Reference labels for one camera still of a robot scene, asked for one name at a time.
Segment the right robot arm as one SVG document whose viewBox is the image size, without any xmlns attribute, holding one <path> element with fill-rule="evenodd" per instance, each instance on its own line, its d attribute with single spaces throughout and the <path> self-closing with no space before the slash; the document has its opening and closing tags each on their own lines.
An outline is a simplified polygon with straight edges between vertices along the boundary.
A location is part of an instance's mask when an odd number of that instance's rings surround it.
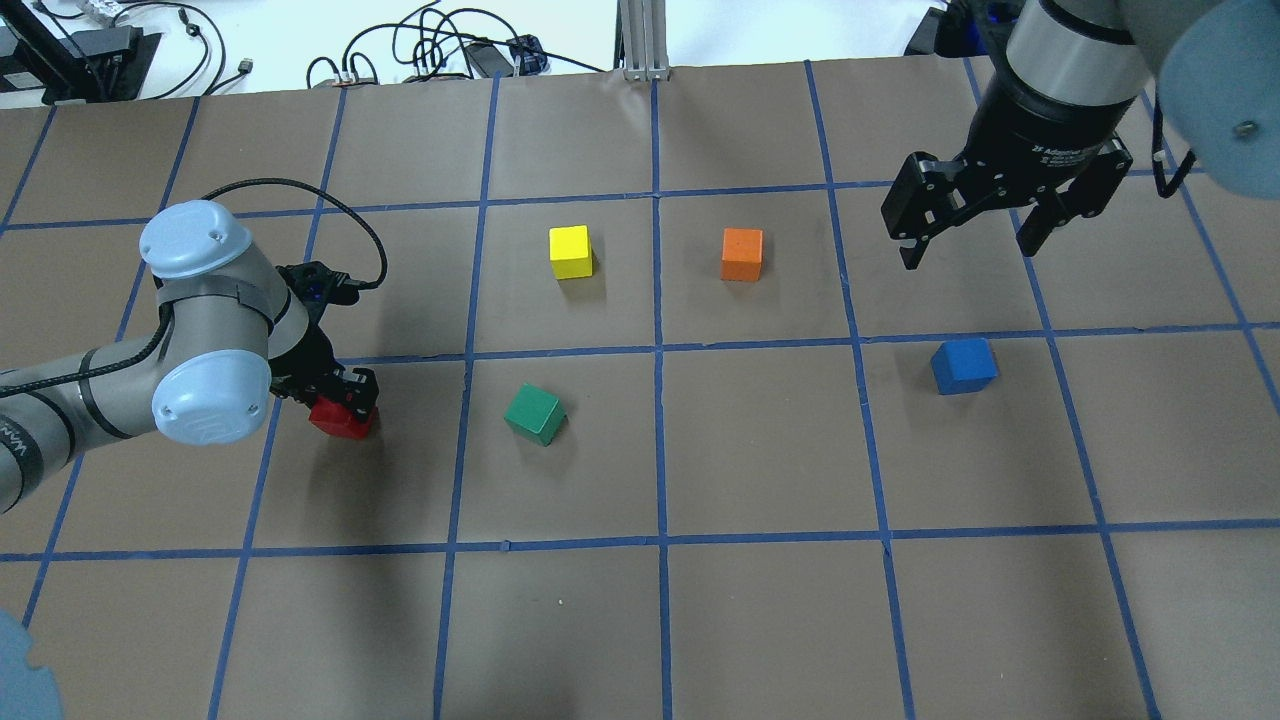
<svg viewBox="0 0 1280 720">
<path fill-rule="evenodd" d="M 882 202 L 906 269 L 988 211 L 1029 209 L 1027 258 L 1101 214 L 1133 164 L 1117 126 L 1147 85 L 1160 196 L 1203 167 L 1231 193 L 1277 197 L 1275 1 L 1025 1 L 986 46 L 993 77 L 965 146 L 910 154 Z"/>
</svg>

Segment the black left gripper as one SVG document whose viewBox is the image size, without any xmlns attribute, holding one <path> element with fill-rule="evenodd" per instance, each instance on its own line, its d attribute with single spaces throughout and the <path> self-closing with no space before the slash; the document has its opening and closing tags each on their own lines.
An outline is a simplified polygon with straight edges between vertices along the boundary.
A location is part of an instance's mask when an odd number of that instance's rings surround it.
<svg viewBox="0 0 1280 720">
<path fill-rule="evenodd" d="M 270 331 L 270 392 L 278 398 L 317 401 L 346 411 L 372 411 L 378 405 L 375 370 L 343 368 L 332 342 L 298 300 L 288 300 Z"/>
</svg>

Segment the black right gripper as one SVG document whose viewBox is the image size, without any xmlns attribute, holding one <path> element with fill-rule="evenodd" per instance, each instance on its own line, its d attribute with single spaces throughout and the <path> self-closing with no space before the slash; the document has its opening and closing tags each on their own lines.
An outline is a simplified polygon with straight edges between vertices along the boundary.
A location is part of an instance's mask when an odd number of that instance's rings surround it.
<svg viewBox="0 0 1280 720">
<path fill-rule="evenodd" d="M 980 213 L 1034 205 L 1016 234 L 1024 258 L 1071 219 L 1100 215 L 1133 165 L 1116 131 L 1129 106 L 1069 108 L 991 85 L 954 160 L 909 154 L 881 205 L 904 266 L 918 269 L 934 237 Z"/>
</svg>

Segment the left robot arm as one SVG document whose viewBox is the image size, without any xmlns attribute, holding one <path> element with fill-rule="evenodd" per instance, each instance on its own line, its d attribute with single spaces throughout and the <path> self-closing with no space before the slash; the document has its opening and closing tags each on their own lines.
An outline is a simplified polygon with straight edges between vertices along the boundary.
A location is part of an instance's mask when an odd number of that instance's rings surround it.
<svg viewBox="0 0 1280 720">
<path fill-rule="evenodd" d="M 365 438 L 378 414 L 372 370 L 337 360 L 320 322 L 372 288 L 323 263 L 273 264 L 221 204 L 195 200 L 140 237 L 157 329 L 3 373 L 1 500 L 10 510 L 76 459 L 159 432 L 188 446 L 233 445 L 274 398 L 321 432 Z"/>
</svg>

